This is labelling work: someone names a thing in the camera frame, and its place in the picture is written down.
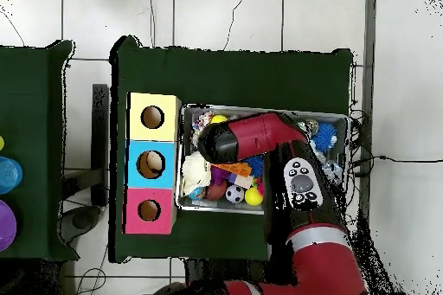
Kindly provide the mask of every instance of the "robot control buttons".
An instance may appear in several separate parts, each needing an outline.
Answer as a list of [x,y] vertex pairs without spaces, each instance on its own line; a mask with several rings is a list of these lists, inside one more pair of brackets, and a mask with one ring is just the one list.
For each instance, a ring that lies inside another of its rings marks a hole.
[[316,202],[318,207],[323,203],[317,177],[307,160],[300,157],[291,159],[285,166],[284,174],[286,192],[293,208],[303,202]]

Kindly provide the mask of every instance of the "yellow ball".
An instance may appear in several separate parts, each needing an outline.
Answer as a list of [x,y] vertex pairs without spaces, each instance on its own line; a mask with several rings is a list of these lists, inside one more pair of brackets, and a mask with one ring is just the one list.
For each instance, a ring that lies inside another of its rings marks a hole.
[[257,187],[251,187],[245,192],[245,201],[248,205],[257,206],[263,202],[263,196]]
[[221,122],[225,122],[227,120],[228,120],[228,117],[222,116],[221,114],[217,114],[211,119],[211,123],[221,123]]

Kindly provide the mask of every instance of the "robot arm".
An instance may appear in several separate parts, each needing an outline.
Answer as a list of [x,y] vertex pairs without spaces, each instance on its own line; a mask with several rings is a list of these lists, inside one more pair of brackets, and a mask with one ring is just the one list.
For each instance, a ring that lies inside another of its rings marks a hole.
[[[363,279],[338,210],[339,195],[321,171],[305,134],[277,113],[206,127],[199,151],[211,163],[237,163],[266,154],[265,236],[271,247],[292,249],[298,284],[260,284],[260,295],[362,295]],[[242,281],[229,295],[258,295]]]

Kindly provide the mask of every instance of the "blue cup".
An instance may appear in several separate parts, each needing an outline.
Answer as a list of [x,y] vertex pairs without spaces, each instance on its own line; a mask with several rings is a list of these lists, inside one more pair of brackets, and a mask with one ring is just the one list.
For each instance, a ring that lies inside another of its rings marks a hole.
[[0,157],[0,195],[10,192],[22,181],[22,167],[7,157]]

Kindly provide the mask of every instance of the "blue spiky ball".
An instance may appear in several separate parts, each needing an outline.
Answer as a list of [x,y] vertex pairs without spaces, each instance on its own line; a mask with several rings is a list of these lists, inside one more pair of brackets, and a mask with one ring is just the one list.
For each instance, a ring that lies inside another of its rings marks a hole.
[[321,151],[323,153],[327,152],[329,149],[334,146],[335,141],[332,141],[332,137],[337,135],[337,129],[325,122],[320,122],[318,124],[317,133],[312,136],[312,140],[315,143],[315,148],[317,151]]
[[263,156],[256,155],[255,157],[247,157],[243,160],[251,167],[251,176],[260,177],[263,175]]

